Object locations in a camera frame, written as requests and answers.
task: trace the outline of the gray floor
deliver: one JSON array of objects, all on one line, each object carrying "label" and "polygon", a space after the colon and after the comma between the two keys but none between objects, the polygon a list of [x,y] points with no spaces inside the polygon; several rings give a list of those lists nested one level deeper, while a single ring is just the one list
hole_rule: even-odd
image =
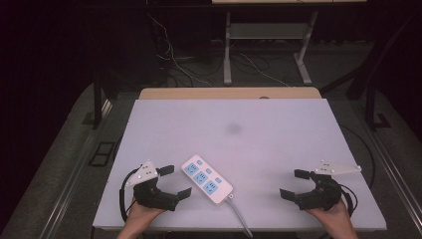
[{"label": "gray floor", "polygon": [[[271,45],[257,43],[253,46],[242,42],[232,47],[232,87],[282,87],[283,84],[269,79],[251,67],[245,54],[265,74],[283,81],[291,87],[301,87],[302,80],[293,61],[292,53],[300,47],[295,42],[277,42]],[[305,63],[313,80],[313,86],[326,86],[357,67],[367,56],[369,43],[311,44]],[[188,63],[177,60],[180,66],[192,70],[199,81],[210,81],[214,87],[224,87],[222,68],[222,46],[215,42],[216,53],[211,63]],[[186,57],[178,53],[177,57]],[[190,84],[180,72],[171,71],[178,79],[178,86]],[[175,87],[174,78],[169,78],[167,87]],[[194,87],[207,87],[194,81]],[[384,114],[391,128],[377,132],[368,130],[362,122],[364,99],[348,101],[344,95],[348,84],[344,84],[324,95],[342,127],[344,137],[356,162],[362,165],[362,174],[369,183],[372,163],[365,144],[369,146],[375,160],[375,181],[371,188],[387,222],[388,230],[359,232],[359,238],[422,238],[409,215],[406,203],[384,166],[388,157],[401,172],[414,197],[422,198],[422,147],[400,115],[391,107],[388,99],[377,95],[376,112]],[[1,238],[115,238],[117,232],[96,229],[92,223],[107,181],[112,160],[105,167],[88,166],[95,150],[102,141],[117,143],[122,136],[128,116],[138,93],[121,93],[116,101],[104,109],[105,119],[100,127],[92,130],[82,124],[87,114],[93,112],[92,86],[80,96],[68,120],[52,145],[48,155],[22,198],[18,208],[5,228]],[[302,239],[318,238],[323,232],[298,232]],[[266,235],[267,238],[283,238],[282,235]]]}]

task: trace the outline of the white table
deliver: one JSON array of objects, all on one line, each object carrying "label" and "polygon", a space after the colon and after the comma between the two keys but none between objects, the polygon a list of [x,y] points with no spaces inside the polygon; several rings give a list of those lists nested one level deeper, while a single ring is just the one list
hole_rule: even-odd
[{"label": "white table", "polygon": [[[233,201],[252,231],[321,229],[311,216],[280,197],[315,188],[294,177],[295,169],[314,170],[319,161],[355,165],[324,99],[139,100],[134,104],[94,221],[94,227],[119,229],[118,190],[125,176],[148,159],[157,167],[175,165],[158,188],[177,193],[193,187],[175,212],[150,226],[159,231],[241,231],[227,203],[212,204],[180,170],[193,154],[203,156],[234,186]],[[385,230],[385,220],[361,173],[334,177],[359,199],[352,216],[359,231]],[[126,205],[132,190],[126,190]]]}]

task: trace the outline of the white cable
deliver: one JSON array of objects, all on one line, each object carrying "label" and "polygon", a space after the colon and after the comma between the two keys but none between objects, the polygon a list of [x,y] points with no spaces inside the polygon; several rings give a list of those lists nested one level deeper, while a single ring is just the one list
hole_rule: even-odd
[{"label": "white cable", "polygon": [[201,81],[201,80],[199,80],[199,79],[197,79],[197,78],[195,78],[195,77],[192,77],[191,75],[189,75],[183,68],[181,68],[178,64],[177,64],[177,62],[176,62],[176,59],[174,59],[174,52],[173,52],[173,47],[170,47],[170,55],[171,55],[171,59],[173,59],[173,62],[174,62],[174,65],[176,65],[176,67],[180,70],[180,71],[182,71],[184,74],[186,74],[186,76],[188,76],[189,78],[191,78],[191,79],[193,79],[193,80],[195,80],[195,81],[197,81],[197,82],[200,82],[200,83],[203,83],[203,84],[206,84],[206,85],[208,85],[209,87],[212,87],[212,85],[210,84],[210,83],[208,83],[208,82],[205,82],[205,81]]},{"label": "white cable", "polygon": [[241,56],[243,56],[244,58],[246,58],[246,60],[248,60],[251,64],[252,64],[252,66],[259,72],[259,73],[261,73],[261,75],[263,75],[264,77],[267,77],[267,78],[270,78],[270,79],[272,79],[272,80],[274,80],[274,81],[276,81],[276,82],[279,82],[279,83],[281,83],[281,84],[283,84],[283,85],[285,85],[286,87],[289,87],[289,85],[287,85],[286,83],[284,83],[284,82],[282,82],[282,81],[280,81],[280,80],[278,80],[278,79],[275,79],[275,78],[273,78],[273,77],[270,77],[270,76],[268,76],[267,74],[265,74],[265,73],[263,73],[247,56],[245,56],[245,55],[243,55],[242,53],[240,54]]},{"label": "white cable", "polygon": [[[189,75],[185,70],[183,70],[183,68],[181,68],[178,64],[177,64],[177,61],[176,61],[176,59],[174,58],[174,52],[173,52],[173,46],[171,45],[171,43],[170,43],[170,41],[168,40],[168,36],[167,36],[167,29],[164,27],[164,26],[162,26],[157,20],[155,20],[151,15],[149,15],[149,13],[147,13],[147,15],[148,15],[148,17],[154,22],[154,23],[156,23],[158,26],[160,26],[162,29],[164,29],[164,35],[165,35],[165,40],[167,41],[167,43],[168,43],[168,50],[167,50],[167,52],[165,52],[165,54],[167,54],[168,52],[170,52],[170,55],[171,55],[171,59],[173,60],[173,63],[174,63],[174,65],[180,70],[180,71],[182,71],[184,74],[186,74],[186,76],[188,76],[190,79],[192,79],[192,80],[195,80],[195,81],[197,81],[197,82],[199,82],[199,83],[203,83],[203,84],[206,84],[206,85],[208,85],[209,87],[212,87],[212,85],[210,84],[210,83],[208,83],[208,82],[205,82],[205,81],[201,81],[201,80],[199,80],[199,79],[197,79],[197,78],[195,78],[195,77],[192,77],[191,75]],[[167,60],[167,59],[165,59],[165,58],[163,58],[163,57],[161,57],[161,56],[159,56],[159,55],[157,55],[157,57],[159,57],[159,58],[161,58],[161,59],[163,59],[163,60]]]},{"label": "white cable", "polygon": [[249,237],[249,238],[253,238],[254,235],[252,235],[251,230],[249,230],[248,225],[246,225],[245,220],[243,219],[242,215],[240,214],[239,210],[237,209],[237,207],[235,206],[235,204],[232,201],[233,198],[233,194],[231,194],[228,198],[227,201],[229,202],[230,206],[232,206],[233,210],[235,210],[236,215],[239,217],[240,221],[242,222],[243,227],[245,228],[246,232],[245,234]]}]

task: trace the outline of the power strip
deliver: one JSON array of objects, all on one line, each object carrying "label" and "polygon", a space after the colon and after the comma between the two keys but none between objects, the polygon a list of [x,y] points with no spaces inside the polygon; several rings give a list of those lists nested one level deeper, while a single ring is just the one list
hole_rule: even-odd
[{"label": "power strip", "polygon": [[215,204],[220,204],[233,191],[233,186],[199,155],[194,155],[183,163],[182,171]]}]

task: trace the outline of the human hand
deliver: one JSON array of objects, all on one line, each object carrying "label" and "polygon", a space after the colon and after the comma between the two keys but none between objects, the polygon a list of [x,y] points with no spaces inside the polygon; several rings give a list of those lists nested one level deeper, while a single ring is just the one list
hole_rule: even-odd
[{"label": "human hand", "polygon": [[126,223],[118,234],[117,239],[135,239],[164,211],[162,209],[144,207],[134,202],[130,207]]},{"label": "human hand", "polygon": [[326,232],[334,239],[357,239],[347,208],[342,199],[332,209],[309,209],[307,213],[316,217]]}]

